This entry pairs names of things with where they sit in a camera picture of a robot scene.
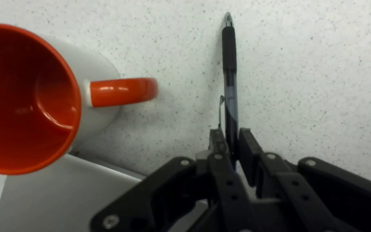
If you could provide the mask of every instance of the mug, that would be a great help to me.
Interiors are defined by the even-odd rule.
[[[0,174],[24,174],[97,132],[118,105],[157,95],[150,77],[117,78],[104,56],[0,24]]]

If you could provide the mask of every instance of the pen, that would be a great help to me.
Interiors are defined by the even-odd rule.
[[[221,33],[222,42],[222,73],[224,73],[224,102],[225,102],[225,140],[229,147],[231,165],[235,167],[238,143],[238,113],[237,113],[237,59],[235,59],[235,33],[233,19],[225,14]]]

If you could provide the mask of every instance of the orange mug handle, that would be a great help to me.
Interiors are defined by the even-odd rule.
[[[152,77],[100,80],[90,82],[92,107],[140,103],[155,98],[157,80]]]

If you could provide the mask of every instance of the mug rim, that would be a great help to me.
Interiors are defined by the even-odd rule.
[[[27,174],[27,172],[39,170],[39,169],[52,163],[54,161],[56,161],[59,157],[61,157],[63,154],[65,154],[69,150],[70,144],[77,135],[77,131],[79,129],[79,122],[81,122],[81,113],[82,113],[82,105],[81,104],[82,103],[81,103],[79,86],[78,86],[77,80],[74,77],[74,73],[72,72],[66,60],[61,56],[61,54],[50,42],[43,40],[41,36],[38,36],[38,34],[36,34],[28,29],[24,29],[24,28],[16,27],[16,25],[11,25],[11,24],[5,24],[5,23],[0,23],[0,29],[10,31],[10,32],[18,33],[20,36],[24,36],[27,38],[36,41],[43,49],[46,49],[47,53],[50,53],[55,58],[55,60],[64,69],[66,78],[69,80],[69,83],[73,89],[73,98],[76,100],[76,111],[78,112],[78,113],[76,113],[77,117],[74,120],[74,126],[69,131],[69,135],[66,136],[64,143],[51,156],[46,157],[45,160],[32,165],[32,166],[27,166],[27,167],[14,167],[14,169],[0,167],[0,174],[6,174],[6,175]]]

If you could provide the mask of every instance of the table surface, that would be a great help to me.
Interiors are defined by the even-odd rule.
[[[207,147],[225,11],[237,33],[239,125],[289,161],[316,156],[371,179],[371,0],[0,0],[0,22],[95,49],[123,76],[158,80],[155,100],[123,107],[76,145],[144,174]]]

